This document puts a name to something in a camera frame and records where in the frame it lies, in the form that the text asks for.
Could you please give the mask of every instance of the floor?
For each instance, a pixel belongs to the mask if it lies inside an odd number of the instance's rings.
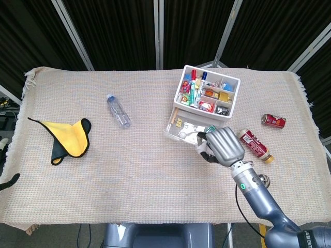
[[[330,226],[329,223],[310,223],[302,226],[302,229],[312,228],[317,225]],[[103,241],[105,224],[91,225],[90,248],[100,248]],[[0,248],[60,248],[77,247],[76,240],[79,224],[70,225],[43,225],[31,236],[24,231],[0,224]],[[226,224],[216,225],[215,243],[217,248],[222,248],[227,234]],[[79,247],[87,247],[89,241],[88,225],[84,224],[80,233]],[[238,223],[233,226],[234,248],[261,248],[261,239],[246,223]]]

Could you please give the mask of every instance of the red can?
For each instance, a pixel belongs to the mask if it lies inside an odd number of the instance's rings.
[[[284,117],[274,116],[270,114],[264,114],[261,119],[261,123],[266,126],[272,126],[275,128],[283,128],[286,123]]]

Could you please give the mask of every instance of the table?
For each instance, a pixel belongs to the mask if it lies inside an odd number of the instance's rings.
[[[270,192],[296,224],[331,220],[331,179],[304,88],[291,72],[211,69],[241,79],[234,115],[226,126],[245,127],[270,149],[266,165],[247,151],[257,173],[271,179]],[[243,222],[230,171],[205,162],[190,144],[163,134],[181,70],[72,72],[31,71],[16,132],[0,183],[0,221],[26,230],[32,224]],[[132,120],[122,130],[106,95],[117,96]],[[262,126],[265,113],[287,118],[282,130]],[[27,120],[92,123],[90,147],[78,159],[51,165],[53,138]],[[259,220],[242,195],[240,206]]]

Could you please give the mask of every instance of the marker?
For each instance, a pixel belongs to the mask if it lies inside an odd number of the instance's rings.
[[[199,104],[199,101],[200,101],[200,98],[201,98],[201,91],[202,91],[202,88],[205,84],[206,78],[207,78],[207,72],[204,71],[203,74],[202,74],[202,78],[201,78],[200,86],[199,86],[199,89],[198,89],[197,97],[195,98],[194,107],[198,107],[198,104]]]
[[[194,93],[195,93],[195,75],[196,75],[196,71],[192,70],[192,80],[190,82],[191,85],[191,93],[190,93],[190,106],[194,107]]]

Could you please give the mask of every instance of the black curtain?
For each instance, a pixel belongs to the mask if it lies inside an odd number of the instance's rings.
[[[153,0],[64,0],[95,70],[155,70]]]
[[[15,96],[34,67],[86,70],[51,1],[0,1],[0,13],[0,83]]]
[[[214,60],[234,0],[165,0],[165,69]]]
[[[331,136],[331,40],[297,72],[306,88],[311,112],[323,138]]]
[[[229,67],[287,70],[330,22],[330,1],[243,1],[221,61]]]

